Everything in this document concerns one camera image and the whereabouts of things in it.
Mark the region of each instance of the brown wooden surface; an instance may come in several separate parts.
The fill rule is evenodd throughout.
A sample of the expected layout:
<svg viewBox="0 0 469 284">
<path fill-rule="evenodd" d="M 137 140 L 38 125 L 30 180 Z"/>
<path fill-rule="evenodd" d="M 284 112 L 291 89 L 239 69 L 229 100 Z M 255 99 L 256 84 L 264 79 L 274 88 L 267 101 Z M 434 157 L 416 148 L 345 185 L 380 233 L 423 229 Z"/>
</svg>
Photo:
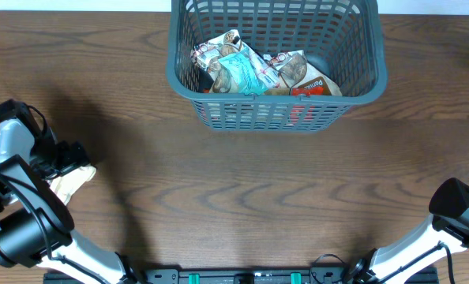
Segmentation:
<svg viewBox="0 0 469 284">
<path fill-rule="evenodd" d="M 104 248 L 185 268 L 353 260 L 419 224 L 446 178 L 469 183 L 469 17 L 383 16 L 386 93 L 314 135 L 204 127 L 167 85 L 168 21 L 0 13 L 0 102 L 85 144 L 99 172 L 68 207 Z M 469 252 L 453 258 L 469 283 Z M 43 273 L 0 267 L 0 283 Z"/>
</svg>

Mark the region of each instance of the white snack bag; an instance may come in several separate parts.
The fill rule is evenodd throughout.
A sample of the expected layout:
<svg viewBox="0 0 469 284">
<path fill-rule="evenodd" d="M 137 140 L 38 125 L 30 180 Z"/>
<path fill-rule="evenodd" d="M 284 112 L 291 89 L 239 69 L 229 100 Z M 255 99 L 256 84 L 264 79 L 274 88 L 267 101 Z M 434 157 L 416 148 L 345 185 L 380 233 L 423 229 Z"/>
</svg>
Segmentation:
<svg viewBox="0 0 469 284">
<path fill-rule="evenodd" d="M 206 71 L 210 77 L 215 81 L 210 92 L 229 92 L 230 88 L 225 88 L 225 85 L 231 80 L 231 75 L 226 74 L 225 70 L 219 72 L 223 68 L 219 64 L 219 58 L 228 56 L 229 54 L 238 53 L 246 50 L 249 55 L 250 64 L 259 79 L 266 88 L 280 87 L 280 79 L 278 72 L 270 67 L 255 51 L 252 50 L 246 43 L 244 43 L 238 30 L 230 30 L 223 35 L 210 39 L 206 43 L 194 46 L 191 51 L 191 60 L 201 69 Z"/>
<path fill-rule="evenodd" d="M 342 95 L 335 82 L 308 63 L 303 50 L 282 52 L 275 57 L 265 54 L 263 58 L 269 65 L 279 71 L 282 88 L 314 88 L 320 86 L 324 89 L 323 95 Z"/>
</svg>

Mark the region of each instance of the snack bag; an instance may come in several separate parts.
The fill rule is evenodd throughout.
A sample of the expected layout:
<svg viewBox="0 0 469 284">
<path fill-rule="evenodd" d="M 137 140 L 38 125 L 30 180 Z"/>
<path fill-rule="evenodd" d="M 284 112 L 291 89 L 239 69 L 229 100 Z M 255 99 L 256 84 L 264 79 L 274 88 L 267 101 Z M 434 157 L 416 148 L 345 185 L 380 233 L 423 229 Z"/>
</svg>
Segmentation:
<svg viewBox="0 0 469 284">
<path fill-rule="evenodd" d="M 313 88 L 271 88 L 265 91 L 264 95 L 305 95 L 310 97 L 311 95 L 322 95 L 324 88 L 316 86 Z"/>
<path fill-rule="evenodd" d="M 212 90 L 214 92 L 218 90 L 219 92 L 256 93 L 258 95 L 266 91 L 268 88 L 257 78 L 249 58 L 248 49 L 220 58 L 219 63 L 223 68 L 220 70 Z"/>
<path fill-rule="evenodd" d="M 234 92 L 230 86 L 231 74 L 219 64 L 219 59 L 242 51 L 246 52 L 245 56 L 249 60 L 256 78 L 266 88 L 280 87 L 278 71 L 270 67 L 259 54 L 241 41 L 237 30 L 230 30 L 206 43 L 194 46 L 191 51 L 191 60 L 214 80 L 212 92 Z"/>
<path fill-rule="evenodd" d="M 303 50 L 279 53 L 275 57 L 265 54 L 263 58 L 279 71 L 283 88 L 322 87 L 323 95 L 342 95 L 335 82 L 308 63 Z"/>
<path fill-rule="evenodd" d="M 239 52 L 243 48 L 237 30 L 230 30 L 223 35 L 210 39 L 206 43 L 194 46 L 191 51 L 191 60 L 199 68 L 206 71 L 215 81 L 220 72 L 219 58 L 231 53 Z"/>
</svg>

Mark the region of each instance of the basket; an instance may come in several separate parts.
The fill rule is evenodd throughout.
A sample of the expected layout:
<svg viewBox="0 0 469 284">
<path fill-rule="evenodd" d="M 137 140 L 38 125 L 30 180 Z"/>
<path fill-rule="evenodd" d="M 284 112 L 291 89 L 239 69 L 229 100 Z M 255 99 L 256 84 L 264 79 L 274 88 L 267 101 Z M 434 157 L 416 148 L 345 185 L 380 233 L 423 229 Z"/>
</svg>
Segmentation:
<svg viewBox="0 0 469 284">
<path fill-rule="evenodd" d="M 211 79 L 190 59 L 193 46 L 238 29 L 259 54 L 304 50 L 343 96 L 205 94 Z M 167 79 L 214 130 L 316 132 L 387 85 L 375 0 L 172 0 Z"/>
</svg>

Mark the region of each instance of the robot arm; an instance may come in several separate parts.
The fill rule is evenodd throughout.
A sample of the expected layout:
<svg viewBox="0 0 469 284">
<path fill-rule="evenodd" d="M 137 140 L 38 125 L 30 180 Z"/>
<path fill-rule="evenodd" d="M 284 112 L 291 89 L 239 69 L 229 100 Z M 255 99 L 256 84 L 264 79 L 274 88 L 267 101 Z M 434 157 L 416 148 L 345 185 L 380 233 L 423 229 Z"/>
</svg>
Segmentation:
<svg viewBox="0 0 469 284">
<path fill-rule="evenodd" d="M 34 108 L 12 100 L 0 105 L 0 213 L 14 200 L 24 205 L 0 220 L 0 264 L 53 268 L 85 283 L 146 283 L 127 259 L 98 248 L 74 230 L 66 206 L 45 181 L 89 161 L 79 144 L 56 143 L 43 116 L 40 130 L 29 109 Z M 404 283 L 448 255 L 448 250 L 469 249 L 469 186 L 455 178 L 447 180 L 434 194 L 430 213 L 396 243 L 362 258 L 343 282 Z M 306 277 L 317 279 L 311 271 Z M 292 274 L 292 283 L 301 284 L 300 274 Z M 188 277 L 189 282 L 195 282 L 198 274 L 189 273 Z M 261 277 L 261 273 L 250 277 Z M 179 276 L 177 283 L 185 280 L 181 279 Z M 210 280 L 212 284 L 223 281 Z"/>
<path fill-rule="evenodd" d="M 360 283 L 404 283 L 450 253 L 469 249 L 469 186 L 447 180 L 434 194 L 426 220 L 384 248 L 373 250 L 350 272 Z"/>
</svg>

